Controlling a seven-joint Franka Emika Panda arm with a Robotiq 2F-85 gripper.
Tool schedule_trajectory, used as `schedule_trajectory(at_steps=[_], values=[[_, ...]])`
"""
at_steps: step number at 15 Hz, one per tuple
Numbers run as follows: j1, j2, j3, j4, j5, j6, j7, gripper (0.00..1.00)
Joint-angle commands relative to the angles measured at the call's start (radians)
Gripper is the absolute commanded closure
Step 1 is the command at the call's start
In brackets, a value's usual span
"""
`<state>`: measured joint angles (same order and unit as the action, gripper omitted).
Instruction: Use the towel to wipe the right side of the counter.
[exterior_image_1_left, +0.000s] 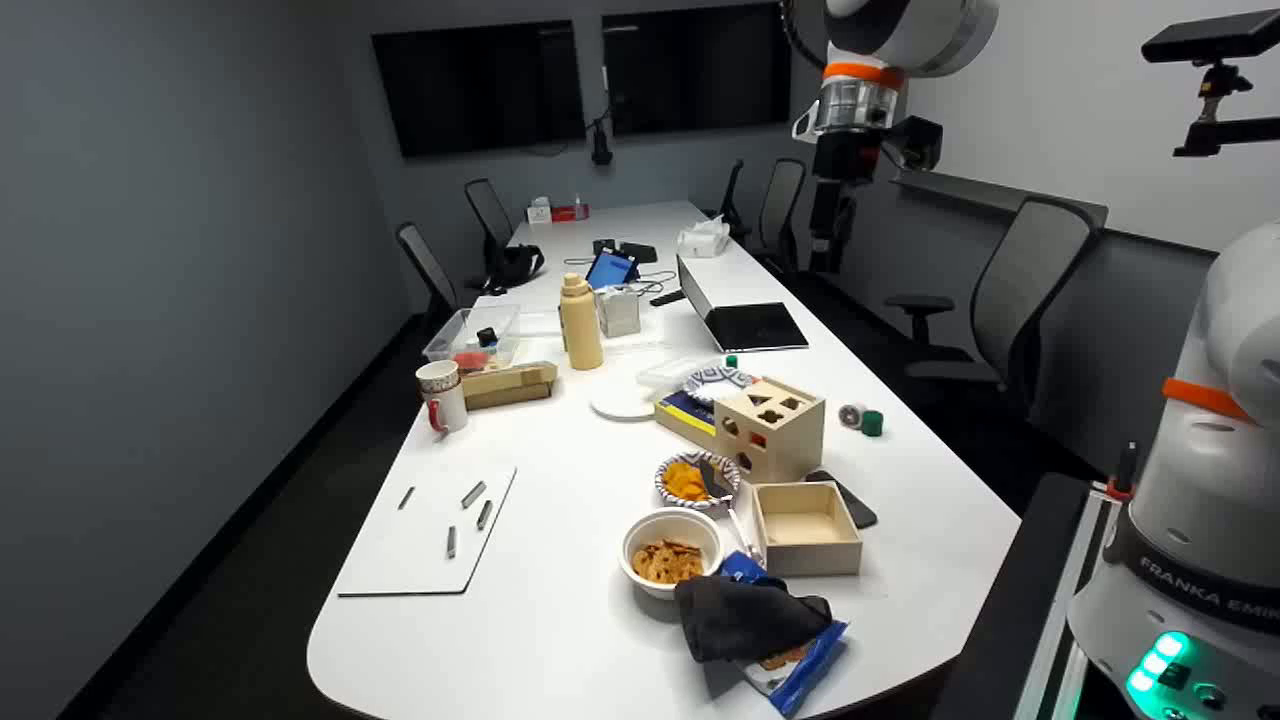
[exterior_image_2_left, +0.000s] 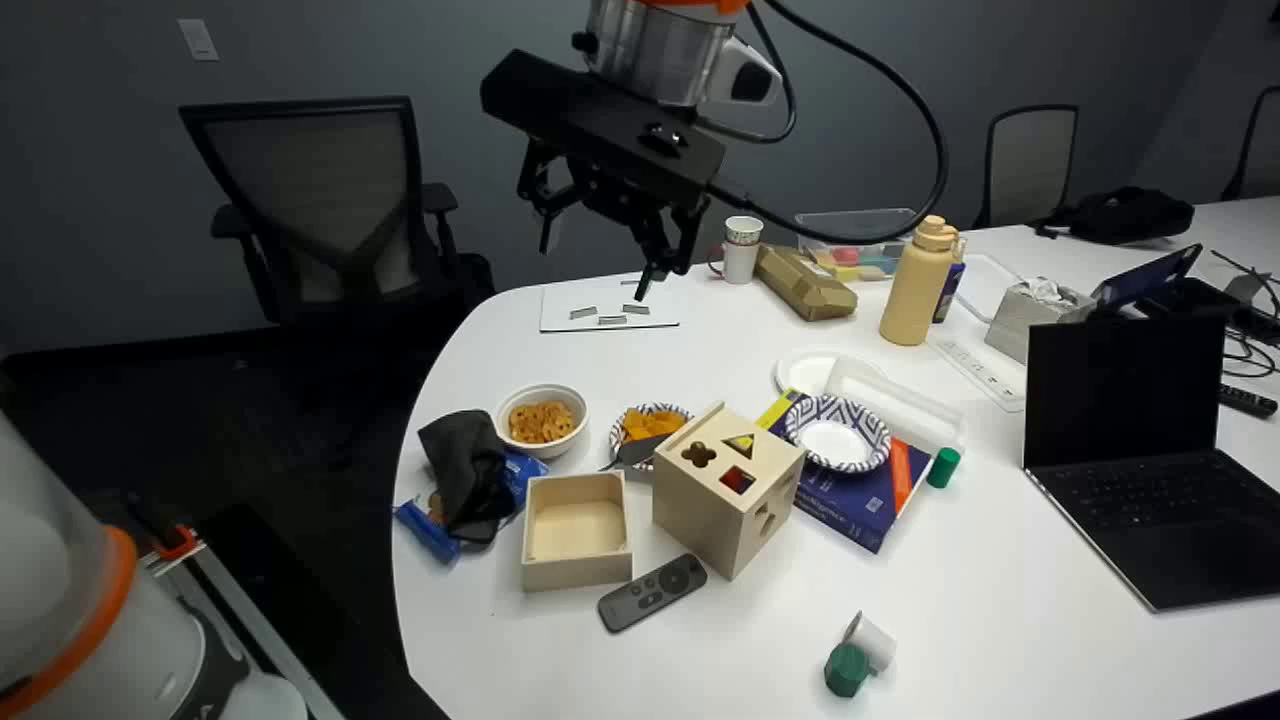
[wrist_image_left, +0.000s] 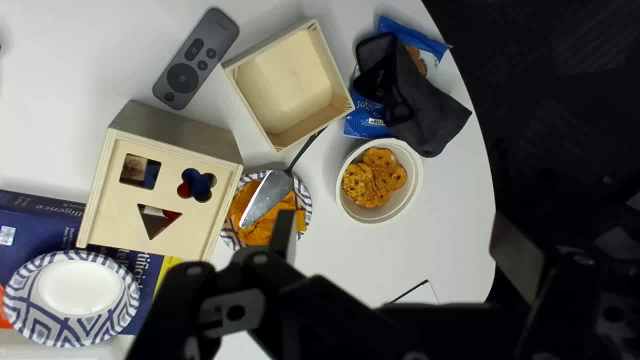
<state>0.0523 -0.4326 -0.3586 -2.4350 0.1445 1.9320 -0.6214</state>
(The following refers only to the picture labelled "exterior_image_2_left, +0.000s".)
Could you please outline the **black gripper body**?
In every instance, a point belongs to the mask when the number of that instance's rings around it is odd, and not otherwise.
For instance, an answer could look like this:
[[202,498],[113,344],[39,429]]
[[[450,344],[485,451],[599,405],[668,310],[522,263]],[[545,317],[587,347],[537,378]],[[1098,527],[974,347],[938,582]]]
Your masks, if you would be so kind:
[[566,73],[530,53],[509,53],[485,79],[487,115],[565,153],[550,185],[577,182],[599,216],[706,202],[723,146],[592,73]]

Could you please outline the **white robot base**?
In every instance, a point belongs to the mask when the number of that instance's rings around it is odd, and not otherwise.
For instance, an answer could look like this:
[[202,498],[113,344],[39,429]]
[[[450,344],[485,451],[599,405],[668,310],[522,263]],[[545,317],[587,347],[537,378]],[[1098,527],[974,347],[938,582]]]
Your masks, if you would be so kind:
[[0,720],[308,720],[0,415]]

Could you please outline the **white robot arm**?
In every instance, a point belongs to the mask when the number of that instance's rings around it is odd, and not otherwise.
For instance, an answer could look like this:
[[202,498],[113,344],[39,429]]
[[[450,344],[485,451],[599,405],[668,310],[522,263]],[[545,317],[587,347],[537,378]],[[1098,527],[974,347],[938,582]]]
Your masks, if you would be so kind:
[[592,0],[571,37],[584,68],[509,53],[480,85],[487,115],[528,135],[517,196],[550,228],[571,206],[628,224],[634,296],[683,277],[723,163],[721,135],[797,111],[783,68],[735,37],[751,0]]

